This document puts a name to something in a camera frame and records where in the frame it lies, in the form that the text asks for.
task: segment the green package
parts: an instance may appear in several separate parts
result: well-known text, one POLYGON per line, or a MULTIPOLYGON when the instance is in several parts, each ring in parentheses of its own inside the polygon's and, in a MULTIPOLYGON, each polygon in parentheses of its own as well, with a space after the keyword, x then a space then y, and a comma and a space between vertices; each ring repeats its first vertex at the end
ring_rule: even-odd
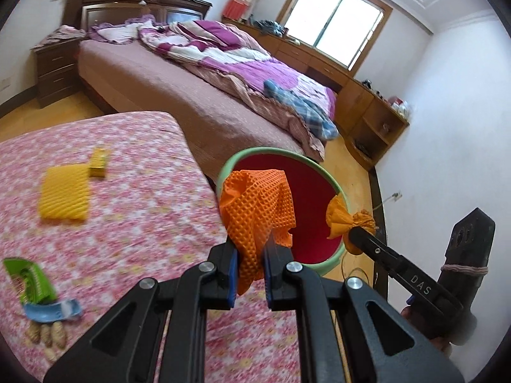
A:
POLYGON ((21 258, 6 258, 4 266, 16 287, 21 304, 49 304, 58 296, 37 263, 21 258))

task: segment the bucket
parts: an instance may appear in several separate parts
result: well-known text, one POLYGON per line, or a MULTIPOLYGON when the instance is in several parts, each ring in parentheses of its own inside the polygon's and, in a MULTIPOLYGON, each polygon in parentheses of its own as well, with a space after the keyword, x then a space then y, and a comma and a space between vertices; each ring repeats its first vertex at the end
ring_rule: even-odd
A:
POLYGON ((342 237, 328 239, 326 207, 341 193, 349 211, 346 195, 334 178, 307 157, 280 148, 248 148, 234 154, 218 176, 217 195, 222 194, 225 179, 235 170, 283 170, 293 196, 296 227, 293 235, 293 258, 323 276, 339 265, 344 252, 342 237))

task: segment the wooden window frame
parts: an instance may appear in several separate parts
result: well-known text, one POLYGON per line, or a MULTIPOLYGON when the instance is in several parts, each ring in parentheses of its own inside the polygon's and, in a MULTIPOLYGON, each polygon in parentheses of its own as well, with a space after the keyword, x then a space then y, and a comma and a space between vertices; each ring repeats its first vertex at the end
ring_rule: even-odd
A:
MULTIPOLYGON (((279 14, 277 16, 277 22, 278 23, 284 24, 288 20, 290 14, 291 14, 291 11, 295 7, 297 1, 298 0, 286 0, 285 1, 282 9, 280 10, 280 12, 279 12, 279 14)), ((369 54, 371 48, 373 47, 374 43, 378 39, 381 31, 383 30, 383 28, 385 26, 385 23, 387 22, 388 18, 390 17, 390 13, 392 13, 392 7, 390 7, 389 5, 385 4, 381 0, 367 0, 367 1, 372 3, 372 4, 374 4, 376 7, 380 8, 380 10, 382 10, 383 18, 380 21, 380 23, 377 25, 377 27, 376 27, 375 31, 373 32, 371 38, 368 40, 366 46, 364 47, 364 49, 360 53, 360 56, 358 56, 358 59, 355 62, 355 64, 353 65, 351 70, 349 70, 345 65, 340 63, 338 60, 335 60, 333 57, 327 55, 326 53, 321 52, 316 47, 310 46, 313 49, 317 50, 318 52, 321 52, 323 55, 329 57, 334 62, 338 63, 338 65, 341 66, 346 71, 346 73, 349 76, 354 76, 357 73, 357 71, 360 68, 360 66, 362 66, 362 63, 364 63, 365 58, 369 54)))

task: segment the bolt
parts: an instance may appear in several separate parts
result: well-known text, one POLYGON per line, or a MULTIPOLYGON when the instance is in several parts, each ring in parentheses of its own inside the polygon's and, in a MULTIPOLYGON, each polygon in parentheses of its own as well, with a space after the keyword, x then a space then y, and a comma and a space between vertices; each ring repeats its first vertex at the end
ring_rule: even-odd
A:
POLYGON ((211 272, 215 269, 215 264, 213 262, 203 262, 199 265, 200 272, 211 272))
POLYGON ((361 289, 362 285, 364 285, 362 280, 360 278, 357 278, 356 276, 352 276, 351 278, 348 278, 346 281, 346 284, 351 289, 361 289))
POLYGON ((156 281, 153 278, 144 278, 139 282, 139 286, 142 289, 151 289, 154 285, 156 285, 156 281))
POLYGON ((300 262, 292 261, 286 265, 286 269, 289 272, 297 273, 303 269, 303 265, 300 262))

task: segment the brown bed sheet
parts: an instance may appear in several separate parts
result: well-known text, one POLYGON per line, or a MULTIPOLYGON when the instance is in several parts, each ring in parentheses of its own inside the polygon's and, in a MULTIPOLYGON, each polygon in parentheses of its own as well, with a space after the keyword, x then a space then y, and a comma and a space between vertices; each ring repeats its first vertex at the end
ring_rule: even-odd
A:
POLYGON ((290 134, 139 42, 113 45, 83 41, 78 70, 119 112, 171 114, 200 168, 213 180, 224 163, 245 148, 270 146, 303 154, 290 134))

